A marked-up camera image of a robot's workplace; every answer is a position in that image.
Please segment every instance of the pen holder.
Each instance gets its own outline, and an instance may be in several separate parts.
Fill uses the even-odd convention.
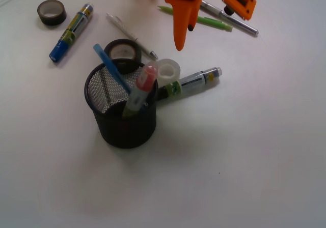
[[[130,59],[112,62],[132,88],[144,64]],[[118,148],[135,148],[145,143],[155,130],[157,91],[156,81],[146,99],[146,110],[133,117],[122,118],[128,94],[101,64],[88,76],[84,93],[104,140]]]

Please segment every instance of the orange plastic tool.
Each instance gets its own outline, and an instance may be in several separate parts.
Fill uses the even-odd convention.
[[[165,0],[173,7],[173,35],[176,48],[181,51],[184,47],[187,28],[192,31],[196,25],[199,7],[202,0]],[[251,19],[256,0],[222,0],[241,18]]]

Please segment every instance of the yellow label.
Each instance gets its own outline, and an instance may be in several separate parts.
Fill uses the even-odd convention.
[[[214,75],[212,73],[208,74],[208,81],[212,82],[214,80]]]
[[[81,13],[85,13],[86,14],[86,16],[89,18],[90,17],[90,15],[91,15],[91,11],[88,9],[88,8],[82,8],[81,10],[80,10],[80,12]]]
[[[71,29],[71,27],[73,27],[73,25],[74,24],[76,24],[76,22],[77,22],[77,19],[80,17],[80,15],[76,15],[74,18],[73,18],[73,20],[70,22],[70,24],[68,25],[68,27],[67,27],[67,30],[69,30],[69,29]]]

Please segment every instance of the clear tape roll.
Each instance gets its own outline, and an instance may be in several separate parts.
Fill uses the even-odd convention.
[[[175,82],[180,78],[180,65],[172,59],[162,59],[157,62],[158,74],[157,83],[158,87],[163,87],[167,84]]]

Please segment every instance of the silver pen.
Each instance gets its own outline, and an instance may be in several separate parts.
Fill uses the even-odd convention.
[[[112,15],[110,15],[109,13],[106,14],[108,19],[116,26],[118,27],[129,39],[135,41],[138,46],[140,46],[140,48],[144,51],[144,53],[146,53],[148,56],[150,56],[151,58],[153,58],[154,60],[157,60],[158,57],[156,55],[156,53],[154,51],[150,51],[148,50],[140,41],[138,38],[136,38],[136,36],[131,33],[128,29],[128,27],[120,20],[120,18],[118,17],[113,17]]]
[[[226,23],[229,23],[230,25],[243,30],[254,37],[258,36],[258,33],[259,33],[258,30],[256,30],[255,28],[252,28],[251,26],[245,24],[244,22],[242,22],[236,18],[233,18],[232,16],[227,15],[221,9],[209,4],[208,2],[206,2],[204,0],[202,0],[200,8],[205,13],[208,13],[212,16],[220,18],[223,21],[225,21]]]

